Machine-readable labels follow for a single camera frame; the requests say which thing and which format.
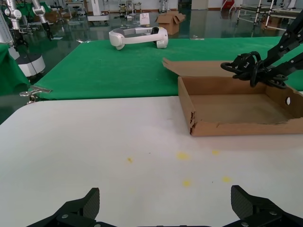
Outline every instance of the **shiny floor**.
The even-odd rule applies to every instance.
[[[263,31],[259,26],[253,29],[253,24],[240,21],[237,25],[237,13],[208,11],[208,10],[188,10],[181,11],[186,15],[186,20],[180,25],[180,32],[171,35],[169,38],[231,38],[231,37],[259,37],[259,36],[279,36],[282,34],[278,30]],[[156,26],[155,20],[158,13],[150,13],[151,26]],[[45,61],[44,75],[48,73],[56,64],[74,50],[79,43],[77,39],[86,40],[106,40],[108,32],[118,27],[136,27],[139,15],[127,21],[121,19],[118,14],[111,14],[108,25],[103,22],[89,24],[86,18],[73,18],[68,23],[53,24],[51,26],[54,37],[57,40],[51,42],[46,38],[44,30],[40,29],[32,35],[25,35],[24,38],[29,43],[29,51],[41,53]],[[6,120],[14,111],[22,107],[27,98],[21,98],[18,93],[26,87],[19,87],[14,94],[0,97],[0,124]]]

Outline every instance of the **green table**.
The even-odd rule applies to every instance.
[[[9,46],[0,44],[0,96],[13,93],[20,84],[30,85],[16,61],[9,54]]]
[[[171,39],[165,50],[153,43],[126,45],[118,51],[109,40],[80,44],[36,83],[53,90],[45,99],[92,99],[176,96],[177,76],[164,68],[162,59],[172,61],[234,60],[240,54],[258,51],[263,58],[280,37]],[[298,47],[282,61],[303,52]],[[288,84],[303,91],[303,71],[289,77]]]

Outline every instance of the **red object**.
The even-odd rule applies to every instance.
[[[235,3],[235,0],[227,0],[227,2],[224,4],[223,9],[230,9]]]

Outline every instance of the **cardboard box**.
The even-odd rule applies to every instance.
[[[51,11],[51,12],[45,13],[45,19],[48,20],[50,23],[56,23],[57,19],[59,19],[59,18],[60,18],[60,15],[57,13],[57,11]],[[40,21],[40,17],[35,15],[34,22],[39,22],[39,21]]]
[[[167,30],[169,35],[173,35],[179,32],[180,23],[185,20],[185,15],[178,11],[168,11],[167,13],[160,14],[156,22],[159,23],[160,27]]]
[[[267,17],[264,16],[262,18],[261,29],[265,29],[266,21],[267,21]],[[268,22],[267,26],[280,27],[281,26],[281,22],[282,22],[281,18],[278,18],[278,17],[269,17],[269,22]],[[268,27],[267,30],[276,30],[276,29]]]
[[[233,79],[222,61],[168,61],[193,136],[303,133],[303,95]]]

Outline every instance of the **white vr headset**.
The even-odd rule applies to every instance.
[[[127,35],[144,33],[150,33],[150,35],[125,38]],[[146,42],[154,42],[158,49],[165,49],[169,43],[167,30],[163,27],[137,27],[127,30],[116,28],[109,32],[109,40],[117,50],[121,50],[125,44],[140,44]]]

